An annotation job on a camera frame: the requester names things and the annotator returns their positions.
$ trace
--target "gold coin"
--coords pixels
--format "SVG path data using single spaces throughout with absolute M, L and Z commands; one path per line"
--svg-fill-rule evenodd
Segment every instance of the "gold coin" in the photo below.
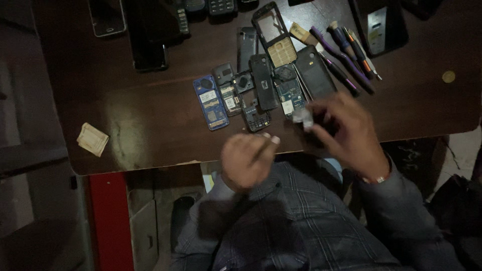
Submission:
M 445 83 L 452 83 L 455 80 L 455 73 L 451 70 L 448 70 L 443 73 L 442 80 Z

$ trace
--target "purple screwdriver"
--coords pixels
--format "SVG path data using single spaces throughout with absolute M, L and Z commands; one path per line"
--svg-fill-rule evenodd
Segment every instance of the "purple screwdriver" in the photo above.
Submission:
M 348 79 L 348 76 L 338 67 L 337 64 L 331 62 L 328 58 L 326 58 L 322 53 L 319 53 L 321 58 L 325 61 L 326 66 L 328 67 L 329 71 L 333 73 L 333 75 L 342 83 L 345 87 L 348 88 L 351 95 L 353 97 L 358 97 L 360 95 L 360 91 L 357 87 Z

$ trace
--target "hand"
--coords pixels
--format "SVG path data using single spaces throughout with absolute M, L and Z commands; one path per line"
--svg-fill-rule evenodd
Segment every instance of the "hand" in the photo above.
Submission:
M 337 93 L 307 105 L 313 115 L 325 114 L 323 123 L 334 121 L 338 127 L 331 136 L 319 124 L 311 131 L 328 152 L 361 177 L 374 182 L 390 174 L 388 159 L 376 137 L 372 116 L 351 96 Z
M 246 193 L 268 177 L 280 138 L 263 135 L 232 136 L 221 151 L 222 178 L 231 190 Z

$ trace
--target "mobile phone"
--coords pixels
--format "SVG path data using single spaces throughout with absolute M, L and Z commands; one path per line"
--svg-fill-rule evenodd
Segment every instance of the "mobile phone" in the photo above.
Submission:
M 269 111 L 262 110 L 254 90 L 240 94 L 244 118 L 251 132 L 259 131 L 271 124 Z
M 158 0 L 126 0 L 135 2 L 139 19 L 147 40 L 152 44 L 168 45 L 176 43 L 181 37 L 179 22 L 174 8 Z
M 216 81 L 221 98 L 223 99 L 224 108 L 228 116 L 234 116 L 241 113 L 241 101 L 234 89 L 231 81 L 233 77 L 233 67 L 230 62 L 221 64 L 213 69 L 214 79 Z
M 207 0 L 209 15 L 226 15 L 238 11 L 235 0 Z
M 127 0 L 125 9 L 134 68 L 138 72 L 167 69 L 166 46 L 149 41 L 143 27 L 141 15 L 136 7 L 136 1 Z
M 239 94 L 254 88 L 253 75 L 250 70 L 237 73 L 231 81 Z
M 179 31 L 183 35 L 189 34 L 189 26 L 187 25 L 186 10 L 184 9 L 183 0 L 174 0 L 175 16 L 179 24 Z
M 290 63 L 276 68 L 274 84 L 280 97 L 284 116 L 290 120 L 295 110 L 305 108 L 305 99 L 298 82 L 295 65 Z
M 126 30 L 121 0 L 89 0 L 89 9 L 96 37 L 119 34 Z
M 408 42 L 400 0 L 349 0 L 349 3 L 370 57 L 403 47 Z
M 209 130 L 216 130 L 229 124 L 223 102 L 219 96 L 212 75 L 206 75 L 192 82 Z
M 206 7 L 204 0 L 185 0 L 184 7 L 188 13 L 200 13 Z
M 296 50 L 275 2 L 258 9 L 251 20 L 275 68 L 296 60 Z
M 254 86 L 258 93 L 259 105 L 262 110 L 270 110 L 278 107 L 276 89 L 271 77 L 271 64 L 266 54 L 255 54 L 249 59 L 249 65 L 253 73 Z
M 325 98 L 336 92 L 335 84 L 315 46 L 308 45 L 298 51 L 295 68 L 310 96 L 307 99 Z
M 249 70 L 249 58 L 258 53 L 258 35 L 254 27 L 239 27 L 237 35 L 239 73 Z

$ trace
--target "label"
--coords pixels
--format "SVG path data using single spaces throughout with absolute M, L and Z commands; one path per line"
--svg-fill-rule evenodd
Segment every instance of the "label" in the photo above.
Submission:
M 228 107 L 228 109 L 231 109 L 231 108 L 236 106 L 232 97 L 225 100 L 225 101 L 226 101 L 226 106 Z
M 291 100 L 281 103 L 281 105 L 283 106 L 283 112 L 285 115 L 288 115 L 294 111 L 293 102 Z
M 230 91 L 233 91 L 233 90 L 234 90 L 233 86 L 224 87 L 224 88 L 221 89 L 221 93 L 225 94 L 226 92 L 230 92 Z
M 387 24 L 387 7 L 368 14 L 368 44 L 372 54 L 385 50 L 385 26 Z
M 268 81 L 266 81 L 266 80 L 261 81 L 261 85 L 263 86 L 263 89 L 267 89 L 268 88 Z
M 208 91 L 206 93 L 203 93 L 203 94 L 199 95 L 199 98 L 201 99 L 202 103 L 205 103 L 205 102 L 210 101 L 212 99 L 216 99 L 216 92 L 213 89 L 211 91 Z

